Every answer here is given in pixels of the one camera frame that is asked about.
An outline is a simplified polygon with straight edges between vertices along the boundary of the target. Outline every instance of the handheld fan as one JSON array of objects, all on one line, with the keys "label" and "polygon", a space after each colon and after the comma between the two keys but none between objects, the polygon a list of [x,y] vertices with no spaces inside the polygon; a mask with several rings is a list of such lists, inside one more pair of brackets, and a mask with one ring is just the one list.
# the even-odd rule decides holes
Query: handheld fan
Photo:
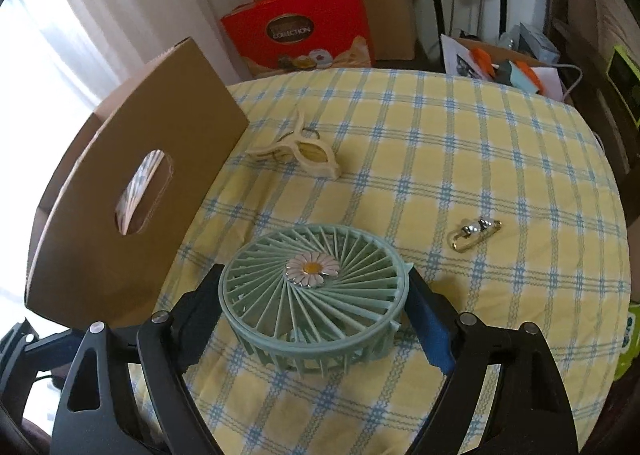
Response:
[{"label": "handheld fan", "polygon": [[240,249],[219,290],[249,354],[280,370],[324,375],[388,353],[409,291],[408,266],[365,231],[296,226]]}]

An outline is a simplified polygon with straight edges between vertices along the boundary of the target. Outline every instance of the keychain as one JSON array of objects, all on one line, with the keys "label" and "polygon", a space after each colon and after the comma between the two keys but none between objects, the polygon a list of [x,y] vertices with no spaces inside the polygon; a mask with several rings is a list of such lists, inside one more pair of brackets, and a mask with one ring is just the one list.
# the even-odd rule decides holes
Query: keychain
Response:
[{"label": "keychain", "polygon": [[478,218],[478,223],[462,226],[460,231],[453,235],[449,245],[454,251],[464,253],[480,242],[484,242],[490,236],[494,235],[500,228],[502,223],[500,220],[492,220],[491,218]]}]

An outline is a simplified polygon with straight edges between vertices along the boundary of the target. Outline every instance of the yellow checkered tablecloth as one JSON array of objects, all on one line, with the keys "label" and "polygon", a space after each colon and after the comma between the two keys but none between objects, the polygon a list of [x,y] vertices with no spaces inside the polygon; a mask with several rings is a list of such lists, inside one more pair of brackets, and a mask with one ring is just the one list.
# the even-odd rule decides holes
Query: yellow checkered tablecloth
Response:
[{"label": "yellow checkered tablecloth", "polygon": [[[159,308],[261,233],[303,222],[365,229],[458,311],[494,326],[538,323],[586,441],[622,344],[629,266],[613,175],[572,107],[394,70],[300,72],[230,90],[250,126],[196,214]],[[297,106],[332,143],[337,181],[245,155],[291,130]],[[446,236],[478,216],[499,218],[503,229],[464,254],[451,250]],[[496,378],[489,370],[463,451],[484,430]],[[229,455],[361,455],[404,453],[443,378],[406,324],[388,357],[301,379],[248,356],[222,318],[185,381]],[[134,384],[151,416],[141,379]]]}]

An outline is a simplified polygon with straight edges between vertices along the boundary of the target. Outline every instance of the red box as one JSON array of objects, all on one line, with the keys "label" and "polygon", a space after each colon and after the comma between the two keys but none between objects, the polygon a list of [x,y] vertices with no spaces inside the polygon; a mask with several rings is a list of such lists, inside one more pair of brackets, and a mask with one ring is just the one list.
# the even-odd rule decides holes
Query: red box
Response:
[{"label": "red box", "polygon": [[254,77],[375,60],[362,0],[262,0],[222,23]]}]

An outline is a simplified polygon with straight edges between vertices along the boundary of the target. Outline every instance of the cardboard handle hole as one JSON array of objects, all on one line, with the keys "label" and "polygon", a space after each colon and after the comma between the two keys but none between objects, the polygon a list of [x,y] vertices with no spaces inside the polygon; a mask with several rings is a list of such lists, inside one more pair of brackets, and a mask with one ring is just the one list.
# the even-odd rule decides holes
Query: cardboard handle hole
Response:
[{"label": "cardboard handle hole", "polygon": [[162,150],[145,155],[116,205],[115,224],[121,235],[143,231],[173,172],[171,157]]}]

